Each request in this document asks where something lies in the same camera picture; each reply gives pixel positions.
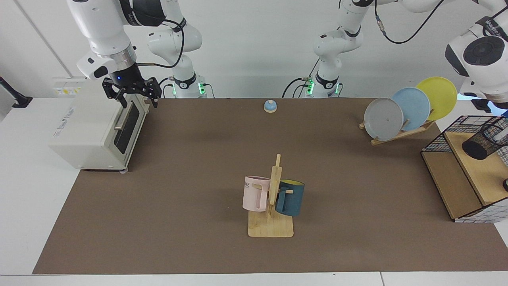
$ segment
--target electrical outlet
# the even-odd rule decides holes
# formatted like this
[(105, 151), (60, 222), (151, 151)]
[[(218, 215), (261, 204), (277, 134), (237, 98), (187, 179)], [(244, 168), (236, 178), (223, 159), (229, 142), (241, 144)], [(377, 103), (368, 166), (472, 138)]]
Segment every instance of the electrical outlet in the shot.
[(81, 90), (85, 77), (54, 77), (53, 89), (58, 97), (75, 97)]

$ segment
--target wall seam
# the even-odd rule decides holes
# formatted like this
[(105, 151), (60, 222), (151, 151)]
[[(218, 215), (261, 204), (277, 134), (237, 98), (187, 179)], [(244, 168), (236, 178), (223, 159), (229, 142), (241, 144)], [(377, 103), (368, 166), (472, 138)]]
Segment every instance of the wall seam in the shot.
[(23, 7), (21, 6), (21, 4), (19, 3), (18, 0), (13, 0), (14, 4), (16, 4), (16, 6), (18, 7), (19, 11), (21, 11), (21, 13), (23, 14), (23, 16), (26, 18), (26, 20), (28, 21), (28, 23), (32, 26), (32, 28), (35, 30), (35, 32), (37, 33), (37, 35), (39, 35), (39, 37), (41, 38), (41, 40), (44, 42), (44, 44), (46, 45), (46, 47), (48, 47), (49, 51), (53, 54), (53, 56), (55, 57), (55, 59), (58, 61), (58, 63), (62, 66), (62, 68), (65, 70), (66, 74), (69, 76), (69, 78), (73, 77), (72, 76), (72, 73), (71, 71), (67, 68), (67, 66), (63, 63), (63, 61), (60, 59), (60, 57), (58, 56), (58, 54), (55, 52), (55, 50), (51, 47), (51, 45), (49, 44), (48, 40), (46, 40), (46, 38), (42, 35), (41, 31), (39, 30), (39, 28), (37, 28), (37, 26), (35, 25), (35, 23), (32, 21), (32, 19), (29, 17), (29, 15), (26, 13), (26, 11), (23, 9)]

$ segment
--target mug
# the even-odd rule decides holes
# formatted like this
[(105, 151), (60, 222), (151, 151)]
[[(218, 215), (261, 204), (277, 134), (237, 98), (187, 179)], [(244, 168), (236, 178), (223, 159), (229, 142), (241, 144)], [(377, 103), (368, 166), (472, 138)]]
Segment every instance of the mug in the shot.
[(243, 208), (252, 212), (264, 212), (268, 206), (270, 179), (247, 176), (243, 187)]
[(280, 192), (277, 196), (275, 210), (283, 215), (299, 215), (302, 206), (304, 187), (305, 184), (302, 182), (288, 179), (280, 180)]

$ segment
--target wire basket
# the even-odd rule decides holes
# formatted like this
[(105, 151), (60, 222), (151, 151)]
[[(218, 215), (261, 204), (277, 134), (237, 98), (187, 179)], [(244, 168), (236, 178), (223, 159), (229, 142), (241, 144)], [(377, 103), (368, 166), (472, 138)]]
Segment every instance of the wire basket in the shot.
[(499, 149), (508, 146), (508, 133), (495, 124), (486, 125), (462, 144), (470, 157), (484, 160)]

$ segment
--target plate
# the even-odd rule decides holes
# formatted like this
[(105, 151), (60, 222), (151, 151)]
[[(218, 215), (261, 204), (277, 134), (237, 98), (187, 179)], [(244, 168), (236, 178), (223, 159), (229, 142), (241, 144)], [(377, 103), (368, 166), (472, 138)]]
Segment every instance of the plate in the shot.
[(397, 91), (392, 100), (402, 109), (404, 122), (402, 131), (411, 131), (420, 128), (429, 118), (430, 101), (425, 93), (417, 88), (404, 88)]
[(427, 78), (416, 87), (427, 95), (430, 108), (434, 110), (428, 120), (439, 120), (447, 116), (457, 103), (457, 89), (444, 77)]
[(369, 104), (363, 119), (370, 137), (388, 141), (399, 134), (404, 115), (397, 102), (390, 98), (378, 98)]

